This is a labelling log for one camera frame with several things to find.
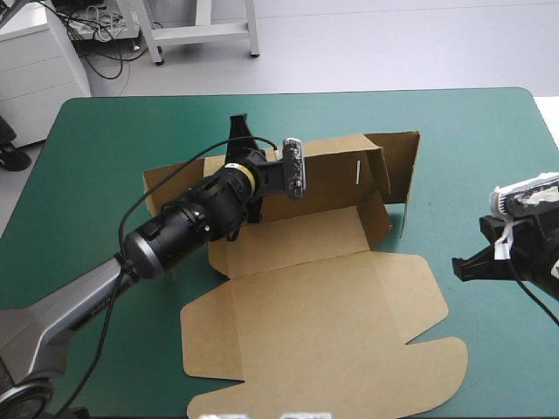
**brown cardboard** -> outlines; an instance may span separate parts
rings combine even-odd
[[[448,314],[428,264],[371,251],[390,231],[383,197],[404,202],[409,193],[418,140],[356,134],[307,143],[306,198],[266,198],[263,223],[244,226],[234,243],[210,244],[211,265],[231,280],[182,310],[184,368],[245,382],[195,397],[190,418],[396,418],[457,391],[464,342],[406,345]],[[153,196],[150,210],[222,164],[198,162]],[[172,168],[149,171],[146,185]]]

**green table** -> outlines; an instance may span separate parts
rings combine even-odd
[[[462,388],[430,415],[559,415],[559,331],[516,284],[462,284],[450,261],[486,245],[477,219],[495,185],[559,169],[556,146],[521,89],[71,100],[0,241],[0,306],[28,305],[109,258],[121,215],[142,193],[141,172],[226,138],[228,116],[241,112],[255,134],[278,143],[420,131],[403,234],[396,208],[397,227],[379,250],[420,254],[438,279],[450,315],[419,339],[454,335],[469,346]],[[129,226],[147,218],[142,207]],[[186,376],[179,334],[180,309],[224,279],[206,250],[179,277],[144,281],[119,300],[102,362],[74,404],[94,415],[183,416],[192,396],[230,384]],[[51,409],[82,376],[99,330],[97,319],[74,338]]]

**white cabinet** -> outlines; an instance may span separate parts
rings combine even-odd
[[[44,140],[60,107],[91,96],[66,29],[29,3],[0,30],[0,114],[16,131],[16,147]]]

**gray floor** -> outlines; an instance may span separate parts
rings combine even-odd
[[[189,1],[150,1],[165,26],[195,11]],[[146,54],[117,80],[87,68],[93,94],[522,86],[534,96],[559,95],[559,0],[254,1],[260,58],[248,58],[247,41],[167,47],[165,65]],[[216,21],[244,14],[244,0],[214,0]],[[118,70],[105,58],[93,62],[106,74]],[[544,116],[559,133],[559,101],[546,105]],[[30,171],[0,171],[0,236]]]
[[[32,159],[30,167],[21,172],[8,172],[0,169],[0,237],[10,221],[11,212],[16,207],[17,199],[27,183],[27,178],[31,174],[35,161],[43,149],[43,144],[33,144],[23,148]]]

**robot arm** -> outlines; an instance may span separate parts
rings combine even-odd
[[[267,161],[245,116],[231,117],[230,138],[244,139],[229,143],[226,164],[126,236],[126,261],[111,258],[31,306],[0,310],[0,419],[33,419],[46,408],[48,379],[64,374],[70,338],[109,303],[117,284],[118,296],[209,241],[235,240],[242,222],[260,221],[263,196],[303,197],[300,141],[285,140],[283,159]]]

